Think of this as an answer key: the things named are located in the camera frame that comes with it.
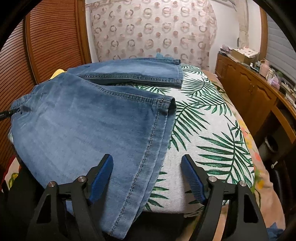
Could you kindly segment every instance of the pink object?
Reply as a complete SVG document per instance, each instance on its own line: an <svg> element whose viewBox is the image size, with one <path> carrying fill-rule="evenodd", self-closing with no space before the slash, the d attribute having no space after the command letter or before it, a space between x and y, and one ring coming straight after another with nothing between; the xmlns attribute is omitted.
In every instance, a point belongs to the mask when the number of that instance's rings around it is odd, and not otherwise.
<svg viewBox="0 0 296 241"><path fill-rule="evenodd" d="M267 64L261 64L261 67L260 67L260 71L259 71L259 74L266 77L266 75L268 74L269 72L269 65Z"/></svg>

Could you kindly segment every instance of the blue jeans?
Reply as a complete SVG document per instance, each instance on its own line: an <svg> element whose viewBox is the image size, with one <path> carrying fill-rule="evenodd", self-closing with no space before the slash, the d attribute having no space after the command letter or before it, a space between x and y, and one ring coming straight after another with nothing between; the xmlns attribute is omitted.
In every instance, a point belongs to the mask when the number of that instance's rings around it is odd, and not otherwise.
<svg viewBox="0 0 296 241"><path fill-rule="evenodd" d="M106 195L102 206L93 204L91 213L96 225L120 239L155 185L176 105L170 96L99 83L134 80L178 86L183 78L180 66L166 59L138 62L120 60L110 62L112 68L105 62L69 69L12 104L13 109L20 108L11 118L15 149L43 187L52 180L72 182L86 175L105 153L112 155L114 168ZM124 73L131 71L130 65L136 72ZM104 75L98 72L102 69L112 72Z"/></svg>

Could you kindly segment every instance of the jeans seam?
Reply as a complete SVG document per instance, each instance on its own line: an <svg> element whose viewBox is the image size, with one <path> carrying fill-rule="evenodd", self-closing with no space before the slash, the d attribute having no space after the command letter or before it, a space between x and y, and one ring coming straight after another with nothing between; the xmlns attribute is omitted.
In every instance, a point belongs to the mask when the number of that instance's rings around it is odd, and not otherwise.
<svg viewBox="0 0 296 241"><path fill-rule="evenodd" d="M82 79L93 79L93 78L103 78L103 79L130 79L130 80L147 80L151 82L162 82L162 83L178 83L179 79L163 79L163 78L155 78L155 77L144 77L144 76L134 76L134 75L107 75L107 74L101 74L101 75L85 75L85 74L77 74Z"/></svg>
<svg viewBox="0 0 296 241"><path fill-rule="evenodd" d="M157 106L163 106L162 103L167 103L167 104L170 104L170 101L168 100L164 100L163 98L162 99L153 99L153 98L149 98L149 97L144 97L145 99L147 100L150 100L150 101L144 101L144 100L138 100L138 99L132 99L132 98L128 98L128 97L125 97L124 95L129 95L129 96L134 96L135 98L143 98L142 96L139 96L139 95L135 95L135 94L127 94L127 93L122 93L122 92L118 92L118 91L112 91L112 90L108 90L104 87L102 87L101 85L97 85L95 83L92 83L92 82L89 82L87 80L85 80L87 83L95 86L97 89L99 89L100 91L104 92L105 94L108 94L108 95L111 95L111 96L118 96L120 98L124 98L124 99L128 99L128 100L133 100L133 101L138 101L138 102L143 102L143 103L147 103L147 104L154 104L154 105L157 105Z"/></svg>
<svg viewBox="0 0 296 241"><path fill-rule="evenodd" d="M158 121L158 116L159 116L159 110L158 110L158 112L157 112L156 120L155 120L154 126L153 126L153 128L152 128L152 132L151 132L151 136L150 136L149 144L148 144L148 147L147 147L147 151L145 152L145 155L144 155L143 161L142 161L142 163L141 163L141 165L140 165L139 171L137 172L137 174L136 174L136 176L135 176L135 178L134 178L134 180L133 180L133 184L132 184L131 189L130 189L130 191L129 191L129 193L128 193L128 196L127 196L127 198L126 198L126 201L125 201L125 203L124 203L124 205L123 205L123 207L122 207L122 209L121 209L121 212L120 212L120 214L119 214L119 217L117 218L117 220L116 220L114 226L113 226L112 229L111 229L110 235L112 235L112 233L114 232L114 230L115 230L115 228L116 228L116 226L117 226L117 224L118 224L118 222L119 222L121 216L123 215L123 212L124 212L124 210L125 210L125 208L126 208L126 206L127 206L127 204L128 204L128 200L129 200L129 198L130 198L130 196L131 196L131 194L132 194L132 192L133 192L133 189L134 189L134 187L135 187L135 185L136 185L136 181L137 181L137 179L138 179L138 176L140 175L140 172L141 172L142 167L143 167L143 165L144 165L144 162L145 162L145 160L146 160L147 153L148 153L149 150L150 150L150 146L151 146L152 139L153 139L153 136L154 136L154 130L155 130L155 127L156 127L156 124L157 124L157 121Z"/></svg>

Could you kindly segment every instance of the wooden dresser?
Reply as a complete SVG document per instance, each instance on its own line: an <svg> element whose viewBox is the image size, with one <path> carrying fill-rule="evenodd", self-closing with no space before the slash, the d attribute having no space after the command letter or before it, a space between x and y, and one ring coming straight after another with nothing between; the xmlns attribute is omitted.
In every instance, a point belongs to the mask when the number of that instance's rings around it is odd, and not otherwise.
<svg viewBox="0 0 296 241"><path fill-rule="evenodd" d="M295 142L296 110L266 79L221 54L218 54L215 73L257 146L279 125L291 143Z"/></svg>

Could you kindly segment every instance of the yellow cloth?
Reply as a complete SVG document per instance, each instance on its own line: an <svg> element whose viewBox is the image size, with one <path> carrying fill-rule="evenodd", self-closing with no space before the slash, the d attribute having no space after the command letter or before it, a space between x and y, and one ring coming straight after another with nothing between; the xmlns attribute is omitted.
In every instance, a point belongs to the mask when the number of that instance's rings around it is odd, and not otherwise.
<svg viewBox="0 0 296 241"><path fill-rule="evenodd" d="M54 74L50 77L50 80L53 79L54 77L58 76L61 73L65 73L64 70L58 69L57 71L54 72Z"/></svg>

